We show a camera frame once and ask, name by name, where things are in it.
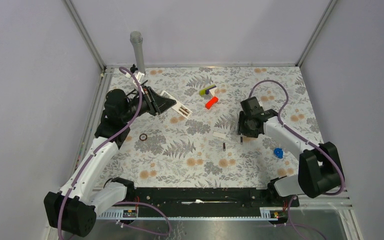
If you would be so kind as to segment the white remote control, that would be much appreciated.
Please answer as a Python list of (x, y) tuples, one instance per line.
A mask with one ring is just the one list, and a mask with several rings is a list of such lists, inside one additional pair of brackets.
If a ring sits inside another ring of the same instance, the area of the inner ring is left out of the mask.
[(172, 106), (171, 108), (176, 111), (179, 115), (182, 117), (189, 119), (189, 117), (192, 115), (192, 111), (183, 103), (181, 103), (179, 100), (177, 100), (175, 97), (173, 97), (171, 94), (169, 94), (167, 91), (163, 90), (161, 92), (161, 95), (165, 98), (169, 98), (171, 100), (176, 101), (176, 104)]

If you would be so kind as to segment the white battery cover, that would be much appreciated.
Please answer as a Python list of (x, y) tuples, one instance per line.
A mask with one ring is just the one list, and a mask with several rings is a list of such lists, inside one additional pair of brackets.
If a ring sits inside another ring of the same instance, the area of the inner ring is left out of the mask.
[(213, 132), (213, 136), (216, 138), (220, 138), (220, 139), (225, 139), (227, 137), (227, 135), (225, 133), (220, 133), (220, 132), (216, 132), (216, 131)]

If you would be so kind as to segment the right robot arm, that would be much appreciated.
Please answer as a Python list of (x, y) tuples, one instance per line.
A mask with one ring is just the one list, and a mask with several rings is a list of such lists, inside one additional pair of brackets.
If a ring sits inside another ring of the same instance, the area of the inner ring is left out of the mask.
[(256, 97), (240, 103), (238, 135), (258, 138), (270, 137), (280, 143), (298, 160), (298, 173), (272, 180), (267, 191), (267, 201), (273, 206), (281, 205), (288, 196), (306, 195), (315, 198), (331, 194), (336, 187), (343, 189), (345, 179), (337, 147), (331, 143), (316, 145), (279, 121), (273, 109), (265, 110)]

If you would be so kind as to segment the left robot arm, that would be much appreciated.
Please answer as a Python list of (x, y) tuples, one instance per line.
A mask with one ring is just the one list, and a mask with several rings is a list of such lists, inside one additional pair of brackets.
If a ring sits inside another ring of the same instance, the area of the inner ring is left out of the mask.
[(129, 98), (121, 89), (109, 91), (95, 138), (77, 170), (58, 192), (48, 192), (44, 207), (51, 227), (79, 237), (87, 236), (99, 215), (120, 202), (136, 200), (134, 182), (115, 177), (97, 193), (93, 188), (109, 161), (118, 153), (130, 132), (130, 124), (148, 113), (158, 116), (176, 100), (157, 94), (151, 87)]

